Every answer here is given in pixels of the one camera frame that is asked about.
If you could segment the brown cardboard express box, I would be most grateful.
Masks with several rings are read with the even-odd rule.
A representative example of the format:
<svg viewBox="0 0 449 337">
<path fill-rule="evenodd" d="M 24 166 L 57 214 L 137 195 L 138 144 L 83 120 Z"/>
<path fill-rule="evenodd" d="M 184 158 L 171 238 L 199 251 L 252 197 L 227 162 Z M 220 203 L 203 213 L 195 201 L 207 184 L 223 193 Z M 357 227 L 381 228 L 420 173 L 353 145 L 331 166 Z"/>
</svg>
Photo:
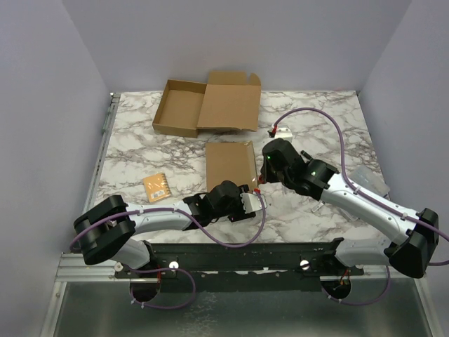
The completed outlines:
<svg viewBox="0 0 449 337">
<path fill-rule="evenodd" d="M 255 73 L 210 72 L 206 83 L 169 79 L 152 126 L 186 138 L 197 138 L 201 130 L 255 132 L 261 92 Z"/>
</svg>

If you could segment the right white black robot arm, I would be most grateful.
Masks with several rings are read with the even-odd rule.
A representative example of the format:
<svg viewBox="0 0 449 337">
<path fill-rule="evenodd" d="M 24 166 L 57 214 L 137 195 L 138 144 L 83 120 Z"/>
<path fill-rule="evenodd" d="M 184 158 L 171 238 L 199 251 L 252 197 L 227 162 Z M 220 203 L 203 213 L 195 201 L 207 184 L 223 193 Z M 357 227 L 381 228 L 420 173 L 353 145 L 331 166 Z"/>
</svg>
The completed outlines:
<svg viewBox="0 0 449 337">
<path fill-rule="evenodd" d="M 276 138 L 262 149 L 262 183 L 281 183 L 299 195 L 336 206 L 360 218 L 385 239 L 344 239 L 322 257 L 332 275 L 355 265 L 392 266 L 405 276 L 424 276 L 438 245 L 438 214 L 418 212 L 395 204 L 364 187 L 351 187 L 334 166 L 297 152 L 287 140 Z"/>
</svg>

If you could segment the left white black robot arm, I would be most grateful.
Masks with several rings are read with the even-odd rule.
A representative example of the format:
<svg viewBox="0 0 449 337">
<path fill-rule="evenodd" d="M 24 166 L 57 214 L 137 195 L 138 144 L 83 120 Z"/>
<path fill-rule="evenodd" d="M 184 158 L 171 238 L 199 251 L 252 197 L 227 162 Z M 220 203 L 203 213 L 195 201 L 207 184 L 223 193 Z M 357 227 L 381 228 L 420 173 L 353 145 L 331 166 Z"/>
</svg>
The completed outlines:
<svg viewBox="0 0 449 337">
<path fill-rule="evenodd" d="M 76 236 L 70 245 L 79 247 L 86 265 L 113 260 L 147 277 L 154 271 L 155 260 L 149 244 L 135 240 L 134 235 L 162 230 L 204 231 L 221 218 L 236 222 L 253 218 L 257 212 L 266 212 L 260 192 L 228 180 L 210 192 L 168 206 L 127 204 L 122 196 L 113 195 L 74 221 Z"/>
</svg>

